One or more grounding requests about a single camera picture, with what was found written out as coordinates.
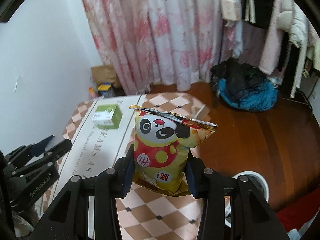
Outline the blue and black clothes pile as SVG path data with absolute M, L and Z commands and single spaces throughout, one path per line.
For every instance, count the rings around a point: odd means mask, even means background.
M 210 85 L 216 98 L 232 108 L 249 112 L 271 109 L 278 90 L 258 68 L 228 59 L 210 69 Z

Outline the pink fluffy coat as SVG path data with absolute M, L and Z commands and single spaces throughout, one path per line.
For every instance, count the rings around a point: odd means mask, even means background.
M 274 0 L 270 25 L 258 67 L 266 75 L 271 75 L 279 62 L 284 33 L 277 28 L 278 16 L 281 12 L 282 0 Z

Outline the yellow panda snack bag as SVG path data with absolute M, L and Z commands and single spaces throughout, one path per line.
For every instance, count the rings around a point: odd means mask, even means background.
M 184 167 L 190 149 L 217 130 L 217 124 L 177 113 L 132 105 L 135 111 L 133 182 L 165 196 L 189 195 Z

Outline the brown paper bag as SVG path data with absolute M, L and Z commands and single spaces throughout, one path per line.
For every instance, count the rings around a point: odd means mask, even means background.
M 110 83 L 115 88 L 120 88 L 121 83 L 112 65 L 100 65 L 91 67 L 92 78 L 97 85 Z

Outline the red bed sheet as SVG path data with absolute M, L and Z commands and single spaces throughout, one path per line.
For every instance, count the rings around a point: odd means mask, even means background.
M 319 210 L 319 192 L 320 189 L 317 188 L 276 213 L 286 232 L 300 229 L 316 215 Z

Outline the black jacket white stripes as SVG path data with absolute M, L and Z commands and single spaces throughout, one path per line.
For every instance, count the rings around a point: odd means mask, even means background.
M 261 29 L 270 25 L 274 0 L 244 0 L 242 18 L 245 22 Z

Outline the pink floral curtain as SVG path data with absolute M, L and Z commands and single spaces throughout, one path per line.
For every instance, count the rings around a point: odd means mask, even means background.
M 82 2 L 98 54 L 126 94 L 210 81 L 222 50 L 221 0 Z

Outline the white puffer jacket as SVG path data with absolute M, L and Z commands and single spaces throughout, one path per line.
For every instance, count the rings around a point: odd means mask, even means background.
M 281 1 L 277 28 L 289 34 L 289 41 L 300 48 L 308 40 L 308 20 L 293 0 Z

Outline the beige hanging tote bag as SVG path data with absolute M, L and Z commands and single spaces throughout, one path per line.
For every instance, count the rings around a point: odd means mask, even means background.
M 222 18 L 227 21 L 241 20 L 240 0 L 221 0 Z

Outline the green white tissue box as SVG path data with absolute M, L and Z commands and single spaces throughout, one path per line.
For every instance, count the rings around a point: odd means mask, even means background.
M 118 129 L 122 116 L 118 104 L 100 105 L 97 107 L 92 121 L 100 129 Z

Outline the yellow black box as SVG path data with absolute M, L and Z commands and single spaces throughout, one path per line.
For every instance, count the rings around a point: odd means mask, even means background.
M 112 98 L 116 96 L 111 83 L 102 83 L 98 85 L 97 93 L 99 96 L 103 96 L 104 98 Z

